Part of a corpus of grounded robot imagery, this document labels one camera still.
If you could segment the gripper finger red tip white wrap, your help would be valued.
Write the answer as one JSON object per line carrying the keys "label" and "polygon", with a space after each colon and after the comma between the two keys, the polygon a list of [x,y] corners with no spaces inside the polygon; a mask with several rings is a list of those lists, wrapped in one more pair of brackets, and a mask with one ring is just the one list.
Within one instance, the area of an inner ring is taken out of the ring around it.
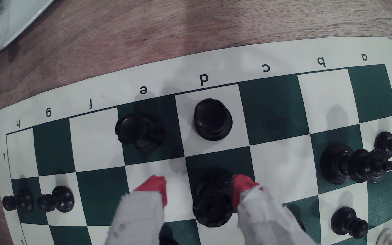
{"label": "gripper finger red tip white wrap", "polygon": [[150,176],[130,194],[121,197],[106,245],[159,245],[167,204],[166,179]]}
{"label": "gripper finger red tip white wrap", "polygon": [[316,245],[269,187],[246,175],[232,178],[232,205],[246,245]]}

